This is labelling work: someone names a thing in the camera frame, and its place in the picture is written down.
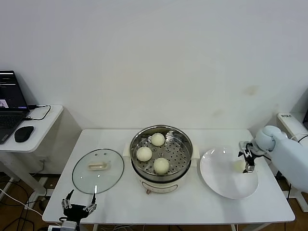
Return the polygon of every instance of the white plate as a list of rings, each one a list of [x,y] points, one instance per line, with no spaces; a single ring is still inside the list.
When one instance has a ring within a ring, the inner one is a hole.
[[[232,148],[214,148],[207,151],[200,161],[201,175],[208,186],[230,199],[249,197],[259,185],[256,170],[253,173],[241,173],[244,170],[244,158],[237,155]]]

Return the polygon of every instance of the laptop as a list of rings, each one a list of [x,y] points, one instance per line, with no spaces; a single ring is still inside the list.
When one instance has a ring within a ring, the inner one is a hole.
[[[29,113],[14,71],[0,71],[0,144],[3,144]]]

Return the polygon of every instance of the wooden floor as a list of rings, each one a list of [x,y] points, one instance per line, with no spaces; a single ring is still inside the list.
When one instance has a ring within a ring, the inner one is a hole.
[[[8,177],[2,177],[0,176],[0,181],[3,180],[9,180]],[[58,178],[49,178],[48,181],[45,184],[46,188],[53,189],[58,181]],[[280,186],[283,190],[287,190],[288,186],[284,181],[279,182]],[[32,192],[31,188],[28,187],[24,182],[20,181],[18,182],[19,185],[24,187],[28,194]],[[4,188],[5,183],[0,182],[0,188]],[[10,189],[8,190],[8,194],[12,197],[16,198],[17,200],[20,200],[23,203],[26,203],[27,196],[23,192],[21,188],[19,188],[16,185],[12,185]],[[308,194],[303,194],[306,201],[308,201]],[[19,218],[21,215],[21,212],[23,212],[23,217],[26,215],[26,210],[23,209],[23,206],[17,206],[18,203],[13,201],[12,199],[8,197],[4,197],[1,201],[2,203],[10,204],[10,205],[16,205],[16,206],[7,206],[0,203],[0,231],[16,231],[17,230],[17,223],[15,222],[13,225],[9,226],[5,230],[3,230],[8,224],[10,224],[13,220],[16,218]],[[43,205],[46,206],[48,200],[43,202]],[[290,199],[289,203],[291,205],[291,208],[293,209],[296,220],[290,223],[286,224],[286,230],[287,231],[308,231],[308,213],[303,213],[301,208],[299,207],[297,201],[295,199]],[[43,211],[40,210],[38,206],[38,202],[35,204],[34,209],[43,214]],[[47,227],[49,224],[45,223],[40,215],[36,214],[33,211],[29,211],[28,215],[26,217],[28,220],[34,222],[34,229],[32,229],[32,225],[29,222],[25,223],[23,231],[37,231],[38,229],[42,227]],[[19,229],[18,231],[21,231],[23,222],[20,221]],[[239,225],[239,231],[241,231],[245,225]],[[92,230],[92,225],[87,225],[86,228],[90,231]],[[108,225],[100,225],[98,231],[112,231],[113,226]],[[229,225],[198,225],[198,226],[145,226],[143,225],[134,225],[131,227],[127,227],[127,231],[231,231],[231,227]],[[284,231],[284,224],[283,223],[277,223],[277,224],[271,224],[267,226],[266,228],[262,229],[262,231]]]

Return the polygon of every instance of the laptop keyboard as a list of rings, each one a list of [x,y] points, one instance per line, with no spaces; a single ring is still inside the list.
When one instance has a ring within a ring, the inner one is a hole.
[[[22,116],[0,115],[0,128],[13,128],[22,118]]]

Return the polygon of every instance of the perforated steamer tray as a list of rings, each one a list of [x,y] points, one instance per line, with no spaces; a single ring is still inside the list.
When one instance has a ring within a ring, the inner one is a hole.
[[[162,146],[152,145],[151,136],[143,139],[133,151],[133,162],[136,164],[135,166],[147,173],[156,174],[153,167],[154,161],[163,157],[169,161],[169,171],[167,175],[172,175],[187,167],[191,159],[189,151],[180,140],[171,135],[172,133],[167,133],[165,144]],[[149,147],[152,151],[152,158],[147,162],[141,162],[136,157],[137,150],[141,147]]]

